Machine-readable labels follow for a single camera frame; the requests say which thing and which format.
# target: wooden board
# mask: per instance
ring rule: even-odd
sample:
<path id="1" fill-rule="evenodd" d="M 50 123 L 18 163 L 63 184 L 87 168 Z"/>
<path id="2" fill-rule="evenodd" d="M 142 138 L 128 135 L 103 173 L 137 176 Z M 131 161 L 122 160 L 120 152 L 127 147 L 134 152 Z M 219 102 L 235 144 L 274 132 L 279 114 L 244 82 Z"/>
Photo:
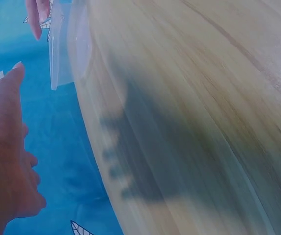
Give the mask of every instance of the wooden board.
<path id="1" fill-rule="evenodd" d="M 281 235 L 281 0 L 91 0 L 76 90 L 125 235 Z"/>

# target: fingernail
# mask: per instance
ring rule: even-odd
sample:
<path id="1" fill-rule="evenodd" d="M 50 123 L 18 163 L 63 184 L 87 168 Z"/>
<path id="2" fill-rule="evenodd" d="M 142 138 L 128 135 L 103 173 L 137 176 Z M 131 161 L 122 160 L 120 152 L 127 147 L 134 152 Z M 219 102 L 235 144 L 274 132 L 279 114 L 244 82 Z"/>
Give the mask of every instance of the fingernail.
<path id="1" fill-rule="evenodd" d="M 40 20 L 40 23 L 43 23 L 44 21 L 46 21 L 48 15 L 46 13 L 46 11 L 42 10 L 39 12 L 39 20 Z"/>
<path id="2" fill-rule="evenodd" d="M 16 63 L 16 64 L 13 66 L 13 69 L 18 68 L 21 64 L 22 64 L 21 61 L 18 62 L 18 63 Z"/>

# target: skin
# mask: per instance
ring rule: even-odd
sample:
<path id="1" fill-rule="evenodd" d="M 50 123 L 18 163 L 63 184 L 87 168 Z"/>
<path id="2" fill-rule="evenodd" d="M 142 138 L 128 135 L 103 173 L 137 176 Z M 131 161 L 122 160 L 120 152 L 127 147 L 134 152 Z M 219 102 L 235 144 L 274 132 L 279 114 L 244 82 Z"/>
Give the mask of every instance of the skin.
<path id="1" fill-rule="evenodd" d="M 40 24 L 49 16 L 50 2 L 49 0 L 25 0 L 25 4 L 31 30 L 35 38 L 39 40 L 42 33 Z"/>
<path id="2" fill-rule="evenodd" d="M 19 217 L 37 215 L 46 206 L 38 192 L 37 158 L 24 150 L 29 129 L 22 124 L 19 87 L 24 66 L 17 63 L 0 80 L 0 235 L 6 224 Z"/>

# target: blue fabric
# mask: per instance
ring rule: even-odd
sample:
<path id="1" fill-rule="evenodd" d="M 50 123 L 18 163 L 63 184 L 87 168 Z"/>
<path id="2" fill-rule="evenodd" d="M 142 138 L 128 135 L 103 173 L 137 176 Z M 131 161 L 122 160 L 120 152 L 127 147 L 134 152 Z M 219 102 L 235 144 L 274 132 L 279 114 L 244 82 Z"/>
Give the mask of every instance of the blue fabric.
<path id="1" fill-rule="evenodd" d="M 0 71 L 18 61 L 23 122 L 30 128 L 26 149 L 39 158 L 39 191 L 47 207 L 34 218 L 16 219 L 6 235 L 72 235 L 74 221 L 95 235 L 121 235 L 87 137 L 73 84 L 51 90 L 48 30 L 37 42 L 23 0 L 0 0 Z"/>

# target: transparent plastic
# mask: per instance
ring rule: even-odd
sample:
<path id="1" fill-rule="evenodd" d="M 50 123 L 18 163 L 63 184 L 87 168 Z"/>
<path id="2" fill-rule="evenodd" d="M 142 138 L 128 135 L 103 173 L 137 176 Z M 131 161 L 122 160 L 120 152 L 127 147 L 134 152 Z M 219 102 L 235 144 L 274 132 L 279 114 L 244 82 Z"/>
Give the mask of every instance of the transparent plastic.
<path id="1" fill-rule="evenodd" d="M 85 0 L 54 1 L 49 40 L 51 88 L 56 90 L 82 78 L 89 63 L 91 41 Z"/>

